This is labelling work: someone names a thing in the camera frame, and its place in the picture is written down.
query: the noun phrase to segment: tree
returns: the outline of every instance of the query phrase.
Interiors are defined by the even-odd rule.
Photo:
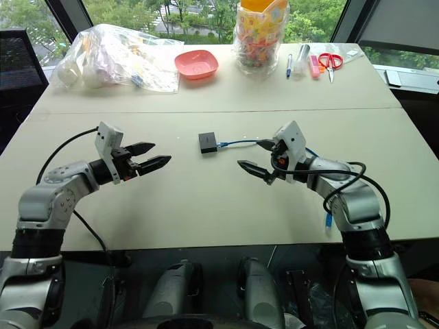
[[[373,64],[407,67],[418,70],[423,70],[424,68],[439,69],[439,56],[372,47],[364,47],[363,50]]]
[[[183,23],[183,15],[187,13],[187,8],[192,4],[192,0],[170,0],[169,4],[178,9],[180,23]]]
[[[209,27],[218,33],[219,43],[231,43],[236,21],[237,2],[234,0],[214,0],[205,5],[202,15],[209,19]]]
[[[191,26],[188,15],[183,17],[183,22],[180,23],[181,28],[183,29],[183,33],[187,36],[189,28]]]
[[[147,32],[153,29],[154,11],[141,0],[84,0],[93,24],[108,23]]]
[[[0,5],[1,27],[27,28],[27,35],[35,47],[40,45],[47,55],[37,53],[42,65],[61,59],[70,42],[52,16],[44,0],[2,0]]]
[[[169,36],[169,0],[145,0],[145,5],[160,16],[160,20],[165,26],[166,34]],[[162,5],[165,7],[165,17],[162,14]]]
[[[289,0],[284,42],[329,42],[346,0]]]

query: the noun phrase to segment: black cable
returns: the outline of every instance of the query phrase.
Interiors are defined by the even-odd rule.
[[[76,211],[73,211],[73,214],[84,224],[84,226],[87,228],[88,231],[96,238],[97,242],[101,245],[102,250],[104,251],[106,261],[108,263],[108,266],[110,267],[110,280],[111,280],[111,305],[109,314],[110,317],[108,319],[108,327],[111,328],[112,326],[112,319],[114,316],[115,306],[116,306],[116,287],[115,287],[115,268],[112,263],[112,259],[110,254],[108,253],[107,247],[105,245],[105,242],[101,239],[101,237],[92,229],[92,227],[87,223],[87,221]]]
[[[43,178],[44,172],[47,168],[47,166],[49,166],[49,163],[52,161],[52,159],[55,157],[56,154],[58,154],[59,151],[61,151],[61,149],[66,146],[67,144],[69,144],[71,141],[74,141],[75,139],[83,136],[83,135],[87,135],[90,134],[92,132],[96,132],[98,129],[98,127],[90,129],[90,130],[86,130],[85,132],[81,132],[71,138],[69,138],[68,140],[66,140],[65,142],[63,142],[63,144],[61,144],[51,155],[50,157],[48,157],[48,159],[46,160],[46,162],[44,163],[43,167],[41,168],[38,177],[36,179],[36,184],[39,184],[41,182],[41,179]],[[97,240],[97,242],[100,244],[102,250],[104,251],[105,254],[105,258],[106,261],[108,263],[108,266],[110,267],[110,279],[111,279],[111,286],[112,286],[112,300],[111,300],[111,305],[110,305],[110,315],[109,315],[109,319],[108,319],[108,327],[112,326],[112,320],[113,320],[113,316],[114,316],[114,311],[115,311],[115,305],[116,305],[116,287],[115,287],[115,268],[113,266],[112,263],[112,259],[110,254],[108,253],[108,249],[105,245],[105,242],[101,239],[101,237],[94,231],[94,229],[92,229],[92,227],[87,223],[87,221],[76,211],[73,211],[73,214],[75,214],[75,216],[84,224],[84,226],[86,227],[86,229],[95,237],[95,239]],[[65,271],[65,264],[64,261],[61,264],[61,271],[62,271],[62,277],[64,279],[64,283],[65,283],[65,277],[66,277],[66,271]]]
[[[337,274],[337,277],[335,278],[335,284],[332,291],[332,321],[334,322],[334,328],[338,329],[338,321],[337,321],[337,292],[338,292],[338,286],[340,285],[340,280],[343,276],[344,271],[348,267],[347,263],[344,263],[342,268]]]
[[[328,202],[329,200],[336,194],[338,194],[339,192],[341,192],[342,190],[344,190],[346,187],[354,184],[356,181],[358,181],[362,175],[366,172],[366,165],[362,162],[348,162],[348,164],[350,165],[357,165],[361,167],[361,171],[354,177],[353,180],[350,180],[349,182],[347,182],[346,184],[342,185],[339,188],[336,188],[334,191],[330,192],[327,197],[324,198],[323,200],[323,208],[326,210],[327,213],[329,213],[330,215],[332,215],[331,209],[329,209],[328,207]]]
[[[287,175],[298,175],[298,174],[317,175],[317,174],[322,174],[322,173],[343,173],[343,174],[351,175],[351,176],[357,176],[358,175],[358,173],[355,173],[353,171],[336,170],[336,169],[290,170],[290,171],[289,170],[284,170],[282,168],[279,168],[276,165],[276,163],[274,162],[274,158],[273,157],[271,159],[271,163],[272,163],[272,167],[274,169],[276,169],[277,171],[280,171],[282,173],[285,173]],[[365,180],[368,183],[372,184],[379,191],[381,196],[383,197],[384,204],[385,204],[384,227],[387,229],[387,227],[389,226],[389,222],[390,222],[390,202],[389,202],[389,198],[388,198],[387,194],[385,193],[383,188],[377,182],[375,182],[372,178],[370,178],[370,177],[368,177],[366,175],[362,175],[360,178],[362,180]]]
[[[52,159],[55,157],[56,154],[58,154],[59,151],[61,151],[61,149],[66,146],[67,144],[69,144],[71,141],[74,141],[75,139],[83,136],[83,135],[87,135],[90,134],[92,132],[96,132],[97,131],[97,127],[87,130],[85,132],[81,132],[78,135],[73,136],[72,138],[69,138],[67,141],[63,142],[63,144],[61,144],[60,146],[58,146],[58,148],[50,155],[50,157],[48,157],[48,159],[46,160],[46,162],[44,163],[43,167],[41,167],[40,173],[38,174],[38,177],[36,178],[36,184],[40,184],[41,179],[43,178],[43,174],[46,171],[47,166],[49,165],[49,163],[52,161]]]

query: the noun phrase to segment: green foliage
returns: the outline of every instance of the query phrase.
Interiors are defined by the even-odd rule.
[[[168,21],[172,24],[180,24],[180,15],[176,12],[172,12],[168,16]],[[183,22],[188,23],[190,26],[196,26],[196,25],[205,25],[207,26],[207,18],[195,15],[195,14],[188,14],[183,13]]]
[[[284,42],[329,42],[346,0],[289,0]]]
[[[439,69],[439,56],[372,47],[363,47],[363,51],[372,64],[399,66],[418,70],[422,70],[425,67]]]
[[[169,38],[179,41],[184,41],[188,45],[218,45],[220,42],[214,34],[211,36],[201,36],[197,34],[171,34],[168,36],[166,33],[157,34],[159,38]]]
[[[51,59],[61,59],[67,52],[70,42],[44,0],[2,0],[0,17],[0,27],[27,28],[33,46],[40,45],[51,52],[46,60],[38,56],[42,65]]]
[[[154,11],[141,0],[84,0],[93,24],[108,23],[146,31],[156,19]]]
[[[169,4],[178,9],[180,23],[183,23],[183,14],[187,13],[187,8],[192,4],[192,0],[169,0]]]
[[[232,43],[236,21],[235,0],[215,0],[212,6],[205,6],[203,16],[208,17],[209,27],[218,33],[219,43]]]
[[[63,31],[58,26],[44,0],[0,0],[0,27],[25,27],[34,46],[40,45],[50,52],[40,63],[61,59],[69,46]],[[83,0],[94,24],[110,23],[162,38],[175,38],[189,44],[226,44],[233,41],[237,0]],[[202,5],[199,15],[187,12],[195,3]],[[284,42],[329,42],[340,18],[346,0],[289,0],[290,20],[285,27]],[[171,13],[169,7],[178,9]],[[168,33],[154,32],[153,22],[160,17]],[[169,35],[168,25],[178,24],[184,34]],[[215,31],[208,36],[200,32],[188,35],[190,27],[206,26]],[[373,49],[364,47],[364,52],[373,64],[401,66],[412,69],[425,67],[439,69],[439,56],[407,51]]]

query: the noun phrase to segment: pen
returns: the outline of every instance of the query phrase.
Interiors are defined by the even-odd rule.
[[[291,75],[291,67],[293,65],[293,55],[288,55],[288,62],[287,62],[287,79],[289,79],[289,76]]]

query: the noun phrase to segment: blue cable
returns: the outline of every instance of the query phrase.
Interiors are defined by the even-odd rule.
[[[257,143],[259,141],[260,141],[259,139],[245,139],[242,141],[222,142],[222,143],[218,143],[217,147],[226,147],[226,146],[229,146],[232,144],[237,144],[237,143]],[[309,149],[308,147],[306,147],[305,149],[312,156],[318,157],[318,154],[316,152],[314,152],[312,149]],[[331,226],[332,226],[332,215],[331,214],[327,214],[325,221],[324,221],[324,225],[325,225],[327,230],[331,229]]]
[[[313,155],[313,156],[317,156],[317,157],[318,157],[317,153],[316,153],[316,152],[314,152],[314,151],[313,151],[312,149],[309,149],[308,147],[306,147],[305,149],[307,150],[307,152],[308,152],[309,154],[311,154],[311,155]]]
[[[259,142],[259,139],[245,139],[245,140],[242,140],[242,141],[218,143],[217,147],[225,147],[225,146],[229,146],[229,145],[237,144],[237,143],[256,143],[256,142]]]
[[[233,141],[233,142],[221,142],[217,144],[217,147],[226,147],[232,144],[237,144],[237,143],[257,143],[259,142],[259,139],[244,139],[242,141]],[[314,152],[312,149],[309,149],[308,147],[305,148],[307,150],[308,153],[310,153],[313,156],[317,156],[317,153]]]

